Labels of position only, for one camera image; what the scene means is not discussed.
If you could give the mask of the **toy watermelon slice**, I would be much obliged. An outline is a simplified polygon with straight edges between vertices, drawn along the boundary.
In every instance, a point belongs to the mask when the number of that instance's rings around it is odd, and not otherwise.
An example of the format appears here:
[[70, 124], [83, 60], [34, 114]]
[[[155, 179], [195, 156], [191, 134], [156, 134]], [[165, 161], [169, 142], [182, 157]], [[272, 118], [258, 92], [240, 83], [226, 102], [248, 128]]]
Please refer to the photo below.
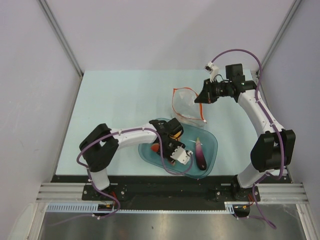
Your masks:
[[158, 153], [160, 151], [160, 144], [159, 143], [154, 143], [151, 145], [150, 149], [155, 152]]

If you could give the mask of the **clear orange zip top bag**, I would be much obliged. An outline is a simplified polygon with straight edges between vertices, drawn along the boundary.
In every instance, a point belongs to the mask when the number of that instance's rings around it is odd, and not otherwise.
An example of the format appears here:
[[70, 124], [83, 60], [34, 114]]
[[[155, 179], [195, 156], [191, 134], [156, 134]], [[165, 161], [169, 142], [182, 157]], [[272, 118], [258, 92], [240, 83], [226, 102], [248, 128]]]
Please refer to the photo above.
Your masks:
[[190, 87], [174, 88], [171, 100], [171, 116], [173, 118], [181, 116], [203, 121], [205, 126], [207, 121], [204, 118], [203, 106], [201, 103], [194, 103], [197, 96], [198, 94]]

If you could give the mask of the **grey toy fish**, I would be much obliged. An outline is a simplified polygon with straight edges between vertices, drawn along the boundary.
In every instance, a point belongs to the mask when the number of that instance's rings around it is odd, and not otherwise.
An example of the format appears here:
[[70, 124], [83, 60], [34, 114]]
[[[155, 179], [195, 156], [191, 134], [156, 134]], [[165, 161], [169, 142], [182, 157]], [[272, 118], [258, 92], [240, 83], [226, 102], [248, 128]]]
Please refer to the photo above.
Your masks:
[[186, 117], [176, 116], [175, 117], [180, 123], [201, 128], [204, 126], [204, 122], [202, 120], [194, 120]]

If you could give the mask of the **blue transparent plastic tub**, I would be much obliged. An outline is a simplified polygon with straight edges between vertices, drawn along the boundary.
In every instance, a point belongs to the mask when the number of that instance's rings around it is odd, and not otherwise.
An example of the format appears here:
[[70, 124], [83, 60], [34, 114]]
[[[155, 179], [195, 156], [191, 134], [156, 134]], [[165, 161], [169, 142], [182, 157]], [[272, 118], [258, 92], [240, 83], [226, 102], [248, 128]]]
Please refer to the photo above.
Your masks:
[[193, 164], [182, 164], [177, 160], [161, 159], [160, 148], [157, 143], [143, 143], [138, 146], [140, 157], [147, 163], [160, 168], [167, 168], [173, 173], [184, 173], [185, 176], [202, 179], [213, 169], [218, 152], [216, 137], [201, 128], [182, 123], [183, 134], [178, 133], [178, 140], [185, 145], [187, 151], [193, 152]]

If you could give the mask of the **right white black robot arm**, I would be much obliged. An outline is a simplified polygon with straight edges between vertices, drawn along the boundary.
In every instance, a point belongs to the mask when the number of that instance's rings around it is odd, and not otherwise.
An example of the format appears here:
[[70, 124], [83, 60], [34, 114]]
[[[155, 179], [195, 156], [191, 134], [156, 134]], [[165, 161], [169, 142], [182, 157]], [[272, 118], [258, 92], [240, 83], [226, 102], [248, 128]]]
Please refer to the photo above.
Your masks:
[[291, 163], [296, 135], [275, 120], [253, 80], [247, 80], [242, 64], [225, 67], [226, 79], [217, 81], [219, 68], [209, 62], [205, 69], [210, 78], [195, 99], [197, 104], [213, 104], [218, 98], [231, 97], [249, 117], [257, 134], [250, 152], [250, 164], [231, 181], [230, 194], [236, 201], [254, 194], [253, 187], [265, 177], [280, 179], [285, 166]]

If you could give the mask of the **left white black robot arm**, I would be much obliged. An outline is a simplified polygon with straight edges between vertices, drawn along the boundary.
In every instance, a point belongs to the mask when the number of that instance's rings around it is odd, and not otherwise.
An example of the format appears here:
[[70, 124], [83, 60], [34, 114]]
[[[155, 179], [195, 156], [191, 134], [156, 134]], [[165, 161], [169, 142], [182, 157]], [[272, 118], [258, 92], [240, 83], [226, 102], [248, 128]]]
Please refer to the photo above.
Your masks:
[[110, 196], [110, 180], [107, 167], [118, 150], [139, 144], [158, 144], [161, 160], [179, 162], [191, 161], [190, 152], [179, 138], [183, 126], [176, 119], [153, 119], [148, 123], [126, 129], [111, 129], [105, 123], [99, 124], [79, 145], [80, 154], [76, 161], [88, 171], [93, 182], [93, 194], [100, 200]]

